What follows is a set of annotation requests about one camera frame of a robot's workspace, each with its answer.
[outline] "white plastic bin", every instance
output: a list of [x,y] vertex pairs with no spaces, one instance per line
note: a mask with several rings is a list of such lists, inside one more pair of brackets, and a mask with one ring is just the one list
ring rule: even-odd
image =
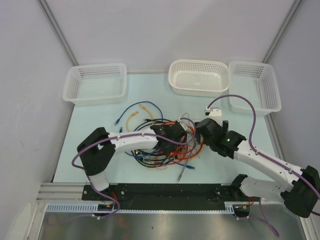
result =
[[169,83],[176,94],[219,97],[228,90],[228,67],[217,61],[176,60],[170,65]]
[[75,105],[114,104],[124,100],[126,90],[125,64],[82,65],[69,70],[62,98]]
[[[248,61],[229,63],[229,93],[248,99],[256,114],[267,115],[281,110],[281,100],[274,68],[269,64]],[[235,113],[252,113],[250,106],[240,98],[230,97]]]

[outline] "white basket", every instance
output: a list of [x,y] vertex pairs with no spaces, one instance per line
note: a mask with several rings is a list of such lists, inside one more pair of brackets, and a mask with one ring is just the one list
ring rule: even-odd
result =
[[127,67],[123,63],[72,67],[62,98],[75,105],[114,104],[124,100],[127,90]]
[[176,60],[169,83],[176,94],[219,97],[229,87],[228,67],[217,61]]
[[[230,94],[248,99],[256,114],[267,115],[281,110],[281,100],[274,68],[269,64],[248,61],[229,63]],[[235,113],[252,113],[250,106],[240,98],[230,97]]]

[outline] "light blue tabletop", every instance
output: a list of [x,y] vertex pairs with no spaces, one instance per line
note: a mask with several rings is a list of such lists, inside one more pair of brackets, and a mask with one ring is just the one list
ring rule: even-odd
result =
[[[175,94],[169,85],[167,74],[130,74],[127,79],[128,93],[124,102],[74,107],[53,182],[85,183],[87,181],[84,171],[72,167],[71,160],[77,154],[77,146],[96,128],[105,127],[107,132],[117,133],[122,126],[125,132],[127,118],[138,111],[139,113],[129,122],[130,130],[133,131],[144,118],[150,117],[146,111],[136,105],[128,110],[120,123],[115,126],[115,121],[129,105],[140,101],[151,101],[162,110],[166,119],[176,120],[184,113],[189,113],[191,119],[204,119],[205,108],[212,101],[210,97]],[[160,113],[154,106],[148,103],[145,106],[155,118],[160,118]],[[229,130],[249,136],[253,122],[251,114],[232,112],[227,98],[215,103],[214,107],[222,110],[223,119],[229,121]],[[261,150],[274,155],[263,116],[257,116],[253,142]],[[229,184],[238,174],[270,180],[251,166],[219,156],[207,146],[199,157],[189,162],[189,165],[195,166],[195,170],[185,169],[180,183]],[[111,183],[176,183],[181,170],[182,166],[179,165],[170,165],[164,170],[150,170],[141,166],[133,157],[119,153],[112,158],[105,171]]]

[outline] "metal floor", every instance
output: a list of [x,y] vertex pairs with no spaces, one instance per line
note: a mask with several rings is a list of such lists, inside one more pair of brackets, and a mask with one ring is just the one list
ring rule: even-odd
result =
[[[280,234],[273,235],[259,220],[237,221],[229,214],[206,213],[119,213],[96,220],[75,213],[46,213],[39,240],[305,240],[300,219],[281,205],[264,209]],[[251,216],[262,217],[259,206],[251,207]]]

